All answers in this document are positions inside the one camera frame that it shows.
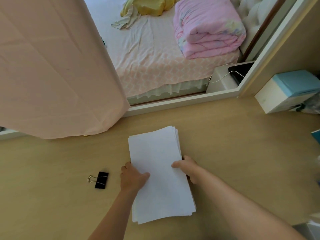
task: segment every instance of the bed sheet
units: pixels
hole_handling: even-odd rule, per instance
[[[111,23],[119,20],[126,0],[85,2],[127,97],[165,84],[207,78],[215,67],[236,63],[240,55],[237,49],[221,56],[186,59],[174,38],[174,8],[158,17],[141,16],[131,29],[119,30]]]

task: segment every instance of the stack of paper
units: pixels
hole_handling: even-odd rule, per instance
[[[190,216],[196,207],[186,175],[171,167],[181,160],[178,130],[172,126],[130,136],[131,163],[151,174],[132,206],[132,221],[142,224],[170,216]]]

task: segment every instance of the black binder clip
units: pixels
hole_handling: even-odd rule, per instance
[[[95,182],[96,185],[94,186],[95,189],[105,189],[106,188],[106,184],[107,184],[107,179],[108,179],[108,172],[99,172],[98,173],[98,177],[94,177],[92,175],[90,175],[88,177],[88,183],[92,183]]]

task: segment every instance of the desk surface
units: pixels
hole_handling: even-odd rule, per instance
[[[320,211],[320,145],[310,135],[320,116],[266,115],[254,98],[231,98],[122,118],[89,137],[0,141],[0,238],[86,239],[120,190],[127,138],[169,125],[179,131],[183,154],[290,224]],[[96,190],[87,178],[104,170],[107,187]],[[193,216],[142,225],[130,219],[125,239],[231,239],[204,193],[191,190]]]

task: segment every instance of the headboard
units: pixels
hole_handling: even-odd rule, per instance
[[[278,0],[231,0],[247,31],[240,50],[246,51],[262,23]]]

